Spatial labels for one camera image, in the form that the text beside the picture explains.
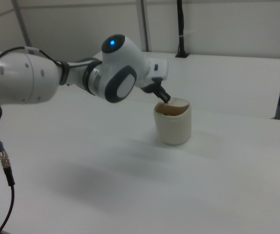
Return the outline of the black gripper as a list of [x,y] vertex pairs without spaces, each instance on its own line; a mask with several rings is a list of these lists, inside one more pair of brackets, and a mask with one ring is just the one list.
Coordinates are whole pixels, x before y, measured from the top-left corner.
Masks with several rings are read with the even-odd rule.
[[162,87],[162,81],[168,77],[168,61],[164,58],[144,57],[143,74],[139,86],[144,93],[154,93],[163,102],[169,102],[171,96]]

